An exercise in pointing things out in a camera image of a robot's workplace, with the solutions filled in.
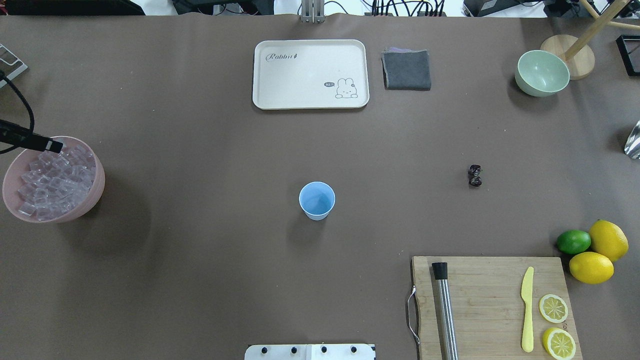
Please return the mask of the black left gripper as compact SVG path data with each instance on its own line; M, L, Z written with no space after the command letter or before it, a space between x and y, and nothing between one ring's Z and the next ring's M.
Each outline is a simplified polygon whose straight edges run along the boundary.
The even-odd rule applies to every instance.
M62 142L55 141L52 137L41 136L28 128L6 120L0 120L0 141L10 145L9 148L1 150L1 154L6 154L17 148L38 152L49 151L60 153L64 148Z

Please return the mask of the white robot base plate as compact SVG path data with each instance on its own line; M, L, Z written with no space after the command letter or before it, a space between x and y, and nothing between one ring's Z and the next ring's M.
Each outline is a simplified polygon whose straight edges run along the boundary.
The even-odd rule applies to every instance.
M374 344L254 344L247 347L245 360L375 360Z

